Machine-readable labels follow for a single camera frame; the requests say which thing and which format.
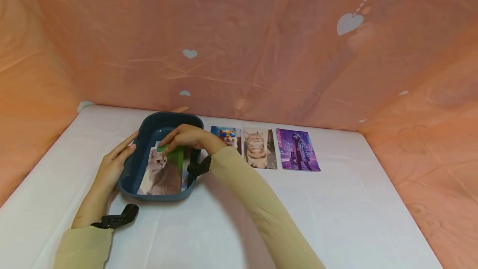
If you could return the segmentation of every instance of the person's left hand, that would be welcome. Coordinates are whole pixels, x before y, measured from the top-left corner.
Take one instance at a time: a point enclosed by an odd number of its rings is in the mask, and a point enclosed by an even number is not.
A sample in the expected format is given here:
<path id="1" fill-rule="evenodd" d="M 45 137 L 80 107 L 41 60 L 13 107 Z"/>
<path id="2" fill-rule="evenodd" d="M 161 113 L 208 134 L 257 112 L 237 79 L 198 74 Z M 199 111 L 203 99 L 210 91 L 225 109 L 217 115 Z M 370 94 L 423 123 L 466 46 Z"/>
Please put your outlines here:
<path id="1" fill-rule="evenodd" d="M 131 156 L 136 149 L 135 144 L 130 146 L 128 146 L 128 144 L 135 140 L 137 136 L 138 131 L 133 133 L 103 157 L 95 181 L 91 186 L 92 191 L 100 191 L 103 194 L 110 194 L 113 192 L 116 183 L 123 172 L 126 158 Z"/>

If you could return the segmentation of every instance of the sunglasses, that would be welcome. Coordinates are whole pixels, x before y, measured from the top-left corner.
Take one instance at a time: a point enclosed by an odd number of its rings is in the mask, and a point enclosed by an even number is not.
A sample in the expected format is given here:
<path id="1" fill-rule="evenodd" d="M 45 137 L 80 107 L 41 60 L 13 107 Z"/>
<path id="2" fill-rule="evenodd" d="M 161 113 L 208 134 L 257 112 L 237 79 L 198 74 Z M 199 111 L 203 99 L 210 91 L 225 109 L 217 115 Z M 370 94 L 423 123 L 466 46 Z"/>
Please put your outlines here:
<path id="1" fill-rule="evenodd" d="M 222 132 L 219 135 L 221 137 L 236 137 L 236 133 L 233 133 L 233 132 Z"/>

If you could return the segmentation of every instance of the black wrist strap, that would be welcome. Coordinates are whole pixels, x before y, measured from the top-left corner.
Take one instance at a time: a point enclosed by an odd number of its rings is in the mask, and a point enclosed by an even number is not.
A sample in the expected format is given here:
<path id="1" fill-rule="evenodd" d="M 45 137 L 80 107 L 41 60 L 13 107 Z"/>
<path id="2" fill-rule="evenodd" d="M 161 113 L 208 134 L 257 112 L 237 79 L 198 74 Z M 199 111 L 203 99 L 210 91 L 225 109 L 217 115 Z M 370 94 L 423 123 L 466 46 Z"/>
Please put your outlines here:
<path id="1" fill-rule="evenodd" d="M 121 215 L 107 215 L 101 218 L 101 222 L 95 222 L 91 226 L 97 228 L 119 228 L 123 225 L 127 225 L 128 223 L 133 222 L 138 214 L 139 207 L 135 204 L 129 203 L 123 210 Z"/>
<path id="2" fill-rule="evenodd" d="M 190 163 L 188 166 L 188 172 L 192 174 L 194 177 L 199 177 L 200 175 L 208 172 L 210 166 L 211 166 L 211 156 L 207 156 L 199 164 Z"/>

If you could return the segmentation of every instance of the person's right hand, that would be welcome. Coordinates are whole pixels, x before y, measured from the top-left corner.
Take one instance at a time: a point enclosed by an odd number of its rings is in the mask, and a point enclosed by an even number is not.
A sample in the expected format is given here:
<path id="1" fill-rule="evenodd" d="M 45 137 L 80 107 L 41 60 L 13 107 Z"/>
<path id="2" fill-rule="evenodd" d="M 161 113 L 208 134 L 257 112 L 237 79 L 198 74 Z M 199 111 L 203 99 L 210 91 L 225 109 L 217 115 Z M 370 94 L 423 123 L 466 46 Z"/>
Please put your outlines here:
<path id="1" fill-rule="evenodd" d="M 187 124 L 175 128 L 158 144 L 158 147 L 166 146 L 166 144 L 169 144 L 164 150 L 166 153 L 172 152 L 177 146 L 187 146 L 194 149 L 205 149 L 210 156 L 226 147 L 226 144 L 216 135 Z"/>

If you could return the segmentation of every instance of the purple cyberpunk poster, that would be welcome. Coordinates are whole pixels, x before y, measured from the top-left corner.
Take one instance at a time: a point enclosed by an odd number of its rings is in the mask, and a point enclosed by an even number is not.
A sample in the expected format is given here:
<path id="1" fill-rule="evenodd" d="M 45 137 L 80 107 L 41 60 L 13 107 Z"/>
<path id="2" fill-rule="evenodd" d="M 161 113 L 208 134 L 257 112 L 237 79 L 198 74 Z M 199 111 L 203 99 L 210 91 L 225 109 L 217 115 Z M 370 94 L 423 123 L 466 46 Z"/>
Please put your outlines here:
<path id="1" fill-rule="evenodd" d="M 307 132 L 277 129 L 277 140 L 283 169 L 320 171 Z"/>

